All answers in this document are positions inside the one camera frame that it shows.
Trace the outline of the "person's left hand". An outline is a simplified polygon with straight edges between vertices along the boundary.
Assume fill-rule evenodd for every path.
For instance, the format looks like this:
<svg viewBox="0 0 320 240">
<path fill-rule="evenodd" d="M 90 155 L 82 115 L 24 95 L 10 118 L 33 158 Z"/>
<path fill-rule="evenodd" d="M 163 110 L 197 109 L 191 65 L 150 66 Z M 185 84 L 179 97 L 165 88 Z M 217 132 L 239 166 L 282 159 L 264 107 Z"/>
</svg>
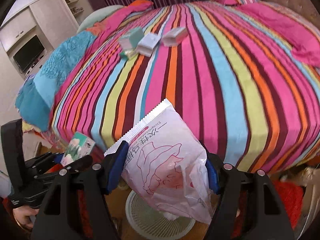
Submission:
<svg viewBox="0 0 320 240">
<path fill-rule="evenodd" d="M 31 216 L 36 216 L 39 213 L 39 209 L 33 209 L 30 206 L 24 205 L 13 209 L 12 212 L 16 222 L 21 227 L 31 230 L 34 226 Z"/>
</svg>

